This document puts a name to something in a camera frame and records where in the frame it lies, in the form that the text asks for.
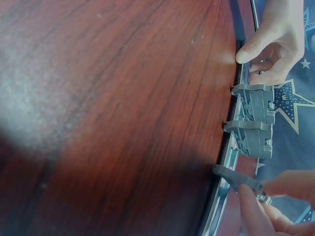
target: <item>wooden table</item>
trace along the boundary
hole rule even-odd
[[[229,1],[0,6],[0,235],[194,235],[235,77]]]

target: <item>blue fabric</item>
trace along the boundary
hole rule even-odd
[[[286,82],[275,87],[273,157],[260,160],[256,178],[268,180],[285,170],[315,169],[315,7],[304,3],[305,54]],[[272,205],[296,223],[315,220],[308,202],[273,198]]]

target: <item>finger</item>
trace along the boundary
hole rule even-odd
[[[292,68],[292,59],[279,59],[270,70],[264,71],[263,74],[253,76],[250,79],[251,85],[280,85],[282,84],[290,69]]]
[[[270,25],[262,24],[252,39],[249,40],[236,54],[236,61],[240,64],[247,63],[256,58],[270,43],[278,38],[276,31]]]
[[[272,66],[273,66],[273,63],[271,61],[266,60],[260,63],[252,64],[250,68],[250,72],[270,70]]]
[[[276,232],[288,233],[290,227],[293,226],[292,221],[290,221],[285,215],[281,213],[277,208],[271,205],[263,204],[264,211],[269,217]]]
[[[271,58],[272,54],[274,52],[273,43],[269,44],[262,52],[253,60],[251,60],[252,63],[258,63],[262,60],[265,60],[267,58]]]
[[[259,207],[253,191],[242,184],[239,187],[239,198],[244,232],[250,236],[272,236],[272,223]]]
[[[315,171],[285,171],[274,180],[264,183],[268,195],[287,195],[309,201],[315,209]]]
[[[289,227],[287,233],[290,235],[304,236],[304,235],[314,235],[315,232],[315,222],[308,224],[296,224]]]

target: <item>gray plastic clip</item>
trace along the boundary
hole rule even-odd
[[[267,196],[266,193],[263,191],[263,186],[260,181],[249,176],[237,173],[221,165],[214,165],[212,167],[212,171],[214,174],[224,178],[231,185],[235,192],[238,192],[241,184],[246,184],[253,190],[254,194],[260,202],[266,204],[271,203],[271,198]]]
[[[238,84],[233,87],[232,95],[240,96],[245,120],[275,124],[273,86]]]
[[[255,158],[271,158],[273,125],[260,121],[231,120],[224,131],[234,135],[238,151]]]

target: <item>hand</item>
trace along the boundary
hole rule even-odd
[[[303,0],[267,0],[260,27],[236,61],[251,61],[251,85],[279,85],[303,55]]]
[[[286,171],[264,184],[270,196],[286,195],[315,207],[315,171]],[[247,236],[313,236],[315,222],[293,224],[273,206],[260,204],[246,185],[239,189],[243,231]]]

